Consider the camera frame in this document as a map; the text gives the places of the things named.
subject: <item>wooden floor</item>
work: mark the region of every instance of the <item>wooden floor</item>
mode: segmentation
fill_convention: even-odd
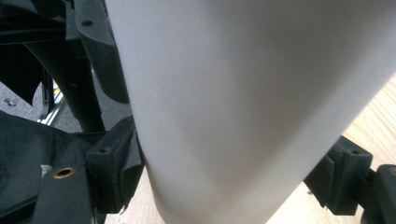
[[[372,169],[376,170],[384,163],[396,164],[396,76],[346,129],[344,136],[375,156]],[[308,188],[301,184],[267,223],[360,223],[361,208],[354,217],[336,217],[320,207],[308,192]],[[154,204],[146,171],[128,209],[122,215],[108,216],[106,223],[163,223]]]

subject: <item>white curved panel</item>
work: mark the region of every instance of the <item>white curved panel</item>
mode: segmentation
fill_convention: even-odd
[[[395,1],[106,0],[167,223],[263,223],[396,68]]]

